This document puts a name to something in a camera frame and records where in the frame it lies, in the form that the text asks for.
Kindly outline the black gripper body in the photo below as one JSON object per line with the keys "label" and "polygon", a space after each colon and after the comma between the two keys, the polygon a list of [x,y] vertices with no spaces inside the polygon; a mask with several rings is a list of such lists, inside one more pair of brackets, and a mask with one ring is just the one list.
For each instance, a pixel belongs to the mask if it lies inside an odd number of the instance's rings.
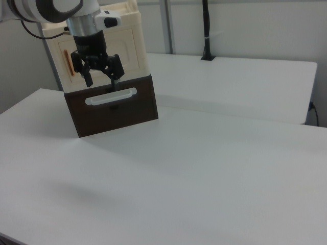
{"label": "black gripper body", "polygon": [[89,36],[74,36],[74,41],[82,59],[106,56],[106,41],[103,31]]}

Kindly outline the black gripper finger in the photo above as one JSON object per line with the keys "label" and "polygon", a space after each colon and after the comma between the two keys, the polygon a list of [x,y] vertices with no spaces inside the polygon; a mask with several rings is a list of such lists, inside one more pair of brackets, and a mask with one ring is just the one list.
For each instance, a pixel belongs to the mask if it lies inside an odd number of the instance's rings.
{"label": "black gripper finger", "polygon": [[100,54],[99,61],[100,71],[110,78],[112,91],[118,91],[118,80],[125,74],[119,55]]}
{"label": "black gripper finger", "polygon": [[88,61],[84,61],[78,51],[71,53],[71,59],[73,63],[73,68],[75,72],[81,74],[84,78],[86,86],[90,87],[93,85],[92,77],[90,74],[90,65]]}

